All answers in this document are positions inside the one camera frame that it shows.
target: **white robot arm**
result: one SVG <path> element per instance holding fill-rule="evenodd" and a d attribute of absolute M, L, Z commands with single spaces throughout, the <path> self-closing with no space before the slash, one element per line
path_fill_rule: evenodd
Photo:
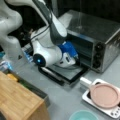
<path fill-rule="evenodd" d="M 45 27 L 34 31 L 30 36 L 34 50 L 33 59 L 38 66 L 47 67 L 58 64 L 68 67 L 75 63 L 75 60 L 70 58 L 67 53 L 62 54 L 61 49 L 57 46 L 65 41 L 67 31 L 46 6 L 44 0 L 6 0 L 6 2 L 15 6 L 33 7 L 46 23 Z"/>
<path fill-rule="evenodd" d="M 9 33 L 18 29 L 22 25 L 22 17 L 16 11 L 8 8 L 4 0 L 0 0 L 0 45 L 5 52 L 4 59 L 15 63 L 19 59 L 26 59 L 21 49 L 19 41 Z"/>

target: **frying pan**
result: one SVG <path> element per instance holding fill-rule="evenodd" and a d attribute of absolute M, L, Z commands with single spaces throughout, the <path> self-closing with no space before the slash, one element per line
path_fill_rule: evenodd
<path fill-rule="evenodd" d="M 120 93 L 108 83 L 92 85 L 92 82 L 84 77 L 80 78 L 81 84 L 88 87 L 94 104 L 104 109 L 116 107 L 120 102 Z"/>

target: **blue robot part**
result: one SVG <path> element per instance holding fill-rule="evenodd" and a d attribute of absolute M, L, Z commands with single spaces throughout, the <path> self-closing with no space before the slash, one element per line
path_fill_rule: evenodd
<path fill-rule="evenodd" d="M 68 42 L 68 41 L 64 42 L 63 44 L 58 45 L 58 47 L 61 49 L 62 53 L 69 53 L 69 55 L 71 57 L 78 56 L 78 54 L 71 42 Z"/>

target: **wooden cutting board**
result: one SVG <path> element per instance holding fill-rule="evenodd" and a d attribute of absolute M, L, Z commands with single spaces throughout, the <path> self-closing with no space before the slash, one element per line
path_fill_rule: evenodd
<path fill-rule="evenodd" d="M 0 111 L 6 120 L 49 120 L 44 100 L 2 72 Z"/>

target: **pan handle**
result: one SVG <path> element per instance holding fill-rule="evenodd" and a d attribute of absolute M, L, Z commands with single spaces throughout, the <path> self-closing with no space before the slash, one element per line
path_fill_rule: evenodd
<path fill-rule="evenodd" d="M 81 85 L 84 85 L 84 86 L 87 87 L 87 88 L 90 88 L 91 85 L 92 85 L 92 81 L 90 81 L 90 80 L 88 80 L 88 79 L 86 79 L 86 78 L 84 78 L 84 77 L 81 77 L 81 78 L 80 78 L 80 84 L 81 84 Z"/>

